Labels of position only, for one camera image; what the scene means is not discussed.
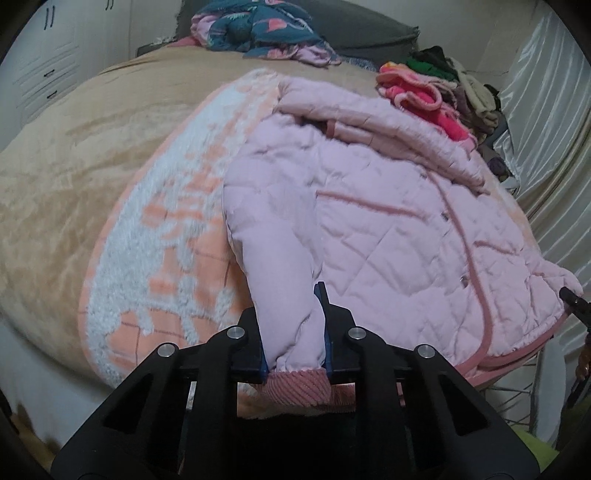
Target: white wardrobe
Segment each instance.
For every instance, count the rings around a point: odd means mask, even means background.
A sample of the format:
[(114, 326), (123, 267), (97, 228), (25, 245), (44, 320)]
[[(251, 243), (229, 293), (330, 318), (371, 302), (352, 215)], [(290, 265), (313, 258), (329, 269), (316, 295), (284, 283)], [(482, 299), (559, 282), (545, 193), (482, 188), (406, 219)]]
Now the white wardrobe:
[(85, 80), (174, 35), (181, 0), (48, 0), (0, 65), (0, 151)]

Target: beige bedspread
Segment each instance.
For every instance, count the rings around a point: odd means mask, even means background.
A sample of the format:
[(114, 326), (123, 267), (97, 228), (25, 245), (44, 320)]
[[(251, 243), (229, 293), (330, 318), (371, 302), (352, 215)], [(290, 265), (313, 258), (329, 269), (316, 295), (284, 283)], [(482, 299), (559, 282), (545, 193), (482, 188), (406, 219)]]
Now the beige bedspread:
[(220, 84), (269, 67), (375, 95), (350, 65), (167, 47), (105, 70), (45, 110), (0, 154), (0, 309), (65, 366), (94, 375), (77, 331), (90, 254), (133, 174)]

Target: satin curtain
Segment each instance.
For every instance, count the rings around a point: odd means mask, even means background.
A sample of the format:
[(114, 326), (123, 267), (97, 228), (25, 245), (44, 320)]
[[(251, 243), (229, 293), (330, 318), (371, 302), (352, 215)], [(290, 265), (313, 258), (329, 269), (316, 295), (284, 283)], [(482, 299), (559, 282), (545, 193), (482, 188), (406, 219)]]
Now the satin curtain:
[(499, 95), (509, 131), (495, 149), (519, 178), (517, 201), (542, 254), (591, 296), (591, 66), (554, 11), (539, 7)]

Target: pink quilted jacket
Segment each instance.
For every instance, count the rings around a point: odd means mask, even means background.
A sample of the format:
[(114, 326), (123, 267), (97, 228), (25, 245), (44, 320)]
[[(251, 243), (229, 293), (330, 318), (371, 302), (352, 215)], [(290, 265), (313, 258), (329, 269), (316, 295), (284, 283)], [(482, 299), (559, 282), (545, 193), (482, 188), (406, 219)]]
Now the pink quilted jacket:
[(313, 286), (387, 343), (429, 343), (467, 375), (539, 346), (574, 275), (524, 244), (477, 162), (427, 122), (290, 78), (226, 174), (230, 244), (248, 279), (283, 404), (342, 403)]

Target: round metal bolt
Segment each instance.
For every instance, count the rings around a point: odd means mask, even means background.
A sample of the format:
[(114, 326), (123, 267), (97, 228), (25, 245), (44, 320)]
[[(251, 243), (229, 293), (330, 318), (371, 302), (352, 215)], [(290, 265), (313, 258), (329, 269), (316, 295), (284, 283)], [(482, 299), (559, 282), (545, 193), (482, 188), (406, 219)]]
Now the round metal bolt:
[(435, 349), (431, 345), (423, 344), (418, 346), (417, 353), (423, 358), (433, 358)]
[(353, 328), (349, 329), (349, 336), (353, 340), (361, 340), (361, 339), (365, 338), (366, 335), (367, 335), (367, 332), (365, 330), (363, 330), (361, 327), (353, 327)]
[(158, 354), (160, 356), (167, 357), (167, 356), (171, 356), (174, 353), (175, 350), (176, 350), (175, 344), (173, 344), (173, 343), (163, 343), (162, 345), (160, 345), (158, 347)]
[(245, 331), (242, 327), (231, 327), (228, 329), (228, 336), (234, 340), (244, 337)]

